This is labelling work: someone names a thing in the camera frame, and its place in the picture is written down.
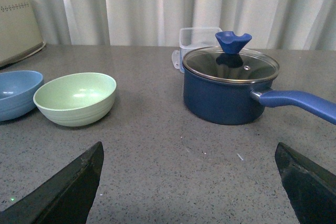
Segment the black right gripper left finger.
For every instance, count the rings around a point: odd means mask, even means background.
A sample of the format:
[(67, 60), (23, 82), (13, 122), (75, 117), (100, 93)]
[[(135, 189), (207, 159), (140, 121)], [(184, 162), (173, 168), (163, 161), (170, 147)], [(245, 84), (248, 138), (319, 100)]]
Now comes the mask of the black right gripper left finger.
[(1, 212), (1, 223), (86, 223), (104, 160), (97, 142), (26, 197)]

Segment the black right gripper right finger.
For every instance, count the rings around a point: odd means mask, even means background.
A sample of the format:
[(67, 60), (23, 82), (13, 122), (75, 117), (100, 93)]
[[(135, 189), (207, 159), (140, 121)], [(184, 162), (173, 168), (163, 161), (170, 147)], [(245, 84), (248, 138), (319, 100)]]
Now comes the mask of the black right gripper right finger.
[(335, 223), (335, 175), (280, 142), (275, 161), (300, 223)]

